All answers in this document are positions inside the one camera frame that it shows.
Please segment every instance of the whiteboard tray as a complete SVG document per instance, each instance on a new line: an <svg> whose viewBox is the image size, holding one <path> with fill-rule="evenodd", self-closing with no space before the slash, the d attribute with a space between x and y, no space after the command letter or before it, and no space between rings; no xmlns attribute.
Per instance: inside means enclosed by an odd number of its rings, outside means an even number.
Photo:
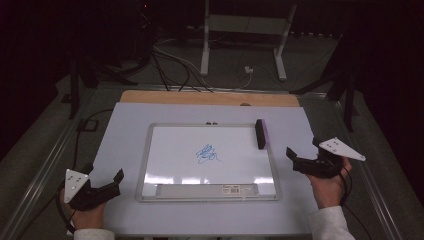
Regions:
<svg viewBox="0 0 424 240"><path fill-rule="evenodd" d="M137 186L139 202L278 200L270 147L255 124L152 124Z"/></svg>

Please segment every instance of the blue scribble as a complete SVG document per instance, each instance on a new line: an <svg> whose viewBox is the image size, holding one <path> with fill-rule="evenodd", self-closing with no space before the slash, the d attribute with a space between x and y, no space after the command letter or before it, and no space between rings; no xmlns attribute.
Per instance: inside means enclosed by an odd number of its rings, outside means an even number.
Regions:
<svg viewBox="0 0 424 240"><path fill-rule="evenodd" d="M210 160L218 160L218 154L215 153L215 148L210 144L206 144L206 146L196 153L197 158L199 159L198 163L203 164Z"/></svg>

